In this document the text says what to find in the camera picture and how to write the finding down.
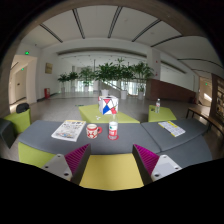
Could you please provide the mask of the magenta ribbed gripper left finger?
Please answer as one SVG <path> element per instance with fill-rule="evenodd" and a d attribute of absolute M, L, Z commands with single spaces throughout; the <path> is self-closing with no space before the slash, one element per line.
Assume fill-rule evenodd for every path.
<path fill-rule="evenodd" d="M 66 155 L 57 154 L 42 169 L 71 182 L 80 182 L 91 155 L 91 145 L 81 146 Z"/>

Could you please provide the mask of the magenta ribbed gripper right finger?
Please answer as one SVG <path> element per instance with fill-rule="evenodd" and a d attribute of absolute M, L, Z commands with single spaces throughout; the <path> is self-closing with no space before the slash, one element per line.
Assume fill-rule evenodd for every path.
<path fill-rule="evenodd" d="M 132 153 L 143 182 L 154 182 L 181 170 L 168 155 L 159 156 L 137 144 L 133 145 Z"/>

